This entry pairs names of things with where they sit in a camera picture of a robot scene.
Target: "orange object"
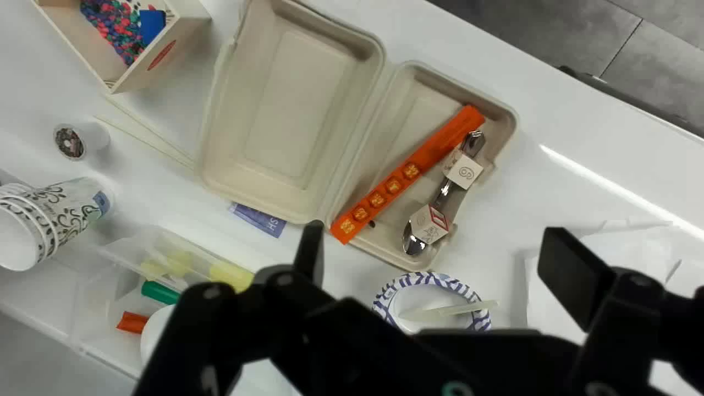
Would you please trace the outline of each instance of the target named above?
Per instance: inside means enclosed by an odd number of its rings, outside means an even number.
[[[342,213],[331,234],[349,243],[361,234],[385,207],[389,207],[408,186],[411,186],[424,172],[439,164],[457,148],[466,135],[485,122],[485,114],[465,105],[454,118],[439,128],[411,157],[408,157],[383,182],[379,182],[365,198]]]
[[[124,319],[118,324],[119,329],[141,335],[148,325],[148,316],[137,313],[124,313]]]

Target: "white plastic tray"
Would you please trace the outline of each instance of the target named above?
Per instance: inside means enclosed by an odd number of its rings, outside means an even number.
[[[507,105],[432,69],[389,64],[379,40],[306,4],[258,0],[220,55],[201,172],[228,198],[331,225],[462,104],[489,118],[489,175],[518,128]],[[404,227],[441,181],[441,170],[428,174],[355,243],[404,268],[432,267],[435,252],[404,252]]]

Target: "box of colorful items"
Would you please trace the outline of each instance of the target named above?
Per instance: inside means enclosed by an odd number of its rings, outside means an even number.
[[[110,92],[156,81],[210,23],[198,0],[35,0],[35,7]]]

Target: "blue and white bowl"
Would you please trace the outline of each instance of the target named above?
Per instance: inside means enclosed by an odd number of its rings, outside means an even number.
[[[405,319],[405,313],[445,308],[457,304],[477,304],[482,297],[465,282],[445,272],[420,270],[408,272],[380,289],[375,298],[375,309],[391,325],[405,333],[424,328],[465,328],[471,333],[486,333],[492,328],[492,313],[475,309],[468,314],[446,314],[433,319]]]

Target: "white table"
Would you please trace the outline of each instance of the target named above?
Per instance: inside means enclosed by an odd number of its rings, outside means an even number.
[[[0,170],[34,184],[98,175],[119,198],[119,225],[160,225],[253,270],[290,261],[300,227],[288,227],[279,239],[261,234],[234,217],[230,203],[210,193],[191,172],[215,48],[234,37],[244,12],[243,0],[203,3],[213,10],[210,37],[176,64],[160,87],[119,96],[99,91],[30,3],[9,3],[0,12]],[[498,298],[498,325],[523,324],[520,257],[540,247],[548,225],[674,219],[704,235],[704,186],[695,175],[704,170],[699,139],[422,0],[308,3],[379,36],[391,62],[432,64],[520,114],[515,143],[477,199],[457,215],[461,234],[439,267]],[[110,164],[71,163],[54,148],[54,126],[86,116],[119,126]],[[325,239],[325,260],[325,289],[364,301],[401,274],[333,237]]]

